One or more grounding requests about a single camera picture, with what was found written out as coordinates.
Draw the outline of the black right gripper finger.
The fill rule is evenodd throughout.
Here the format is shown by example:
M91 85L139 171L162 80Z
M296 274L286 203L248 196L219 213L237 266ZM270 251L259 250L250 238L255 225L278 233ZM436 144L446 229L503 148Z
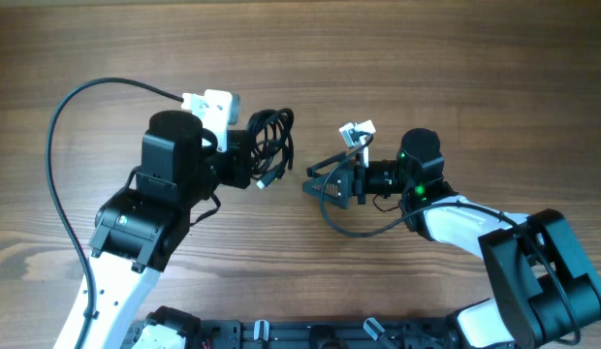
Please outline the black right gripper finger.
M306 173L308 177L320 177L321 175L318 173L319 170L326 168L329 165L339 163L344 160L347 156L345 151L342 151L334 156L331 156L321 162L318 162L306 169Z
M353 196L353 176L349 172L335 172L312 177L302 184L302 191L316 198L323 197L325 202L342 209L349 207Z

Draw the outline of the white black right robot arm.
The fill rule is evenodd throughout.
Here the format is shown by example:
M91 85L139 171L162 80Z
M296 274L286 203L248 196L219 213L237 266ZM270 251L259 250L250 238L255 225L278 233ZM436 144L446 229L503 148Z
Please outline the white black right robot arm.
M444 348L539 348L576 345L601 320L601 278L566 218L554 209L509 213L474 204L443 175L438 135L406 132L394 160L371 161L373 132L341 132L348 150L307 168L302 189L319 203L346 208L350 198L399 195L399 224L456 246L486 268L493 296L446 320Z

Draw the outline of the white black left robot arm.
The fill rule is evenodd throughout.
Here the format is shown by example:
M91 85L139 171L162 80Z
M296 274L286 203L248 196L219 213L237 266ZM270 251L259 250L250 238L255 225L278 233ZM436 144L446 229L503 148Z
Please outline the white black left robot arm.
M55 345L118 348L172 254L195 225L192 208L219 185L250 183L255 137L216 132L189 111L160 111L142 160L98 210L79 293Z

